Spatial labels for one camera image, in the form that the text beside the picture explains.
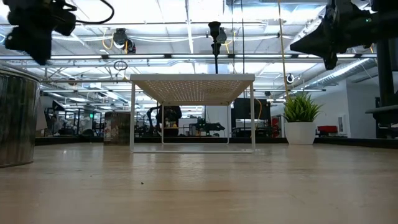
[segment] ceiling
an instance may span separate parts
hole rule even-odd
[[[99,0],[67,0],[77,6],[77,18],[84,21],[100,21],[111,13]],[[77,24],[73,35],[64,37],[53,33],[52,55],[69,55],[67,60],[52,60],[51,65],[41,67],[32,60],[19,56],[23,54],[0,48],[0,58],[16,55],[16,58],[3,59],[3,62],[26,69],[43,78],[44,90],[131,90],[128,82],[99,83],[105,80],[129,79],[131,74],[150,73],[214,73],[215,64],[211,55],[212,39],[208,36],[208,23],[220,21],[228,39],[228,45],[221,46],[221,55],[241,54],[245,59],[230,59],[227,56],[219,61],[220,73],[254,73],[255,88],[280,88],[284,84],[283,64],[279,38],[279,9],[276,1],[268,0],[108,0],[114,7],[115,15],[106,24]],[[295,54],[289,44],[302,38],[319,25],[327,0],[284,0],[281,4],[283,43],[285,53]],[[0,34],[5,37],[12,29],[6,19],[7,6],[0,5]],[[128,64],[124,71],[117,71],[114,63],[118,60],[81,59],[79,55],[122,55],[120,49],[111,46],[110,39],[116,28],[126,28],[127,34],[137,48],[137,59],[123,60]],[[370,52],[361,47],[354,52]],[[176,54],[181,58],[154,58],[153,55]],[[325,68],[320,58],[287,59],[286,73],[309,81]],[[57,83],[74,78],[88,80],[71,86]],[[92,103],[119,103],[130,101],[129,92],[100,96],[97,93],[79,94]],[[76,93],[57,93],[60,101],[71,100]],[[155,103],[150,98],[144,103]],[[113,105],[112,109],[125,109]]]

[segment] black cable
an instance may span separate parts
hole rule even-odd
[[[110,21],[113,16],[114,16],[114,8],[112,5],[110,5],[107,1],[105,0],[100,0],[101,2],[103,2],[105,5],[107,5],[111,10],[112,10],[112,14],[111,16],[109,16],[107,19],[103,20],[103,21],[99,21],[99,22],[90,22],[90,21],[81,21],[81,20],[76,20],[76,22],[80,22],[82,24],[93,24],[93,25],[98,25],[98,24],[104,24],[105,22]]]

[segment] black monitor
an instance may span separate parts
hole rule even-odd
[[[254,100],[254,118],[259,119],[260,107],[262,106],[260,119],[268,120],[271,118],[271,106],[265,99]],[[250,116],[250,99],[237,98],[234,101],[235,119],[251,119]]]

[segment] white planter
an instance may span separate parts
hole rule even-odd
[[[315,139],[314,122],[285,123],[285,135],[289,144],[311,145]]]

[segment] green plant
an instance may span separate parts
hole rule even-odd
[[[287,122],[313,122],[319,115],[321,106],[316,105],[310,95],[299,94],[286,101],[284,117]]]

